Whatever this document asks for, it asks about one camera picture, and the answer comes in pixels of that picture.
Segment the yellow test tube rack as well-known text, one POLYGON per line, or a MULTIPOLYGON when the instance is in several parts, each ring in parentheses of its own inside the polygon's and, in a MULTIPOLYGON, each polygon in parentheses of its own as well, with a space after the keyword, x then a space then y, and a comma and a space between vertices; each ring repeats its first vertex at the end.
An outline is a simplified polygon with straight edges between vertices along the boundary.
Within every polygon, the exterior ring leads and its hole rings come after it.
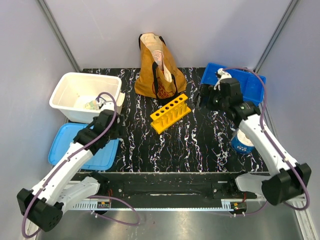
POLYGON ((189 98, 182 93, 165 106, 150 115, 151 127, 160 135, 181 118, 191 112, 186 101, 189 98))

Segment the light blue tub lid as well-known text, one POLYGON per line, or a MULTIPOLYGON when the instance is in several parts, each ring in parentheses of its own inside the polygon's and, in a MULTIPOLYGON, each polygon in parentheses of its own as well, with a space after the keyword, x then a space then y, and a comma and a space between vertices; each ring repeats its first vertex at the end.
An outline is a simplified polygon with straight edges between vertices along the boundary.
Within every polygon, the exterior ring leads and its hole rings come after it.
MULTIPOLYGON (((64 124, 52 143, 48 155, 48 162, 56 165, 65 155, 73 142, 77 133, 84 129, 88 124, 69 122, 64 124)), ((82 167, 82 170, 107 171, 114 164, 119 145, 119 139, 111 140, 103 149, 100 149, 89 161, 82 167)))

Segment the packaged gloves clear bag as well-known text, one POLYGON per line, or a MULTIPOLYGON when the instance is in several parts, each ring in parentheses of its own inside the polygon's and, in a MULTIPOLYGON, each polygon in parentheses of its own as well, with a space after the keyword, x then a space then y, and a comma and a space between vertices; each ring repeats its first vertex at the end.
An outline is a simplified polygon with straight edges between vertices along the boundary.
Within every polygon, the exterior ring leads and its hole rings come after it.
POLYGON ((85 103, 83 108, 86 110, 95 110, 95 111, 100 109, 99 103, 96 100, 92 100, 90 102, 85 103))

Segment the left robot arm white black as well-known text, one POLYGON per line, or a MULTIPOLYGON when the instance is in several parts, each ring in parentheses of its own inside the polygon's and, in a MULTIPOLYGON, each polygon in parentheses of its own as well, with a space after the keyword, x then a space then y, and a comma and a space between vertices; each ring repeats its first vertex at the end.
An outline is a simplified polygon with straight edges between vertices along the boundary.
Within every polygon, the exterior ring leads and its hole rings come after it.
POLYGON ((84 199, 95 195, 103 198, 108 192, 108 180, 99 173, 91 173, 79 183, 67 188, 77 171, 111 140, 125 135, 123 114, 103 110, 69 145, 61 160, 32 189, 22 188, 17 202, 23 220, 29 220, 44 232, 51 231, 64 213, 84 199))

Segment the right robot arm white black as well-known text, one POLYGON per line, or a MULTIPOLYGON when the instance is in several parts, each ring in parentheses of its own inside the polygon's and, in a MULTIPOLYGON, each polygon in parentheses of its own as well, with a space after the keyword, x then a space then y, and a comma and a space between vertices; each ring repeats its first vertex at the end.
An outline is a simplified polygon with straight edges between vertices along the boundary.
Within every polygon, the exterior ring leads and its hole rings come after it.
POLYGON ((244 101, 241 85, 235 78, 222 79, 218 87, 201 84, 197 105, 225 112, 238 130, 252 142, 269 171, 269 176, 243 173, 228 184, 227 192, 239 198, 245 192, 263 195, 276 206, 302 194, 310 204, 307 185, 312 173, 307 163, 300 164, 279 143, 264 123, 262 113, 251 101, 244 101))

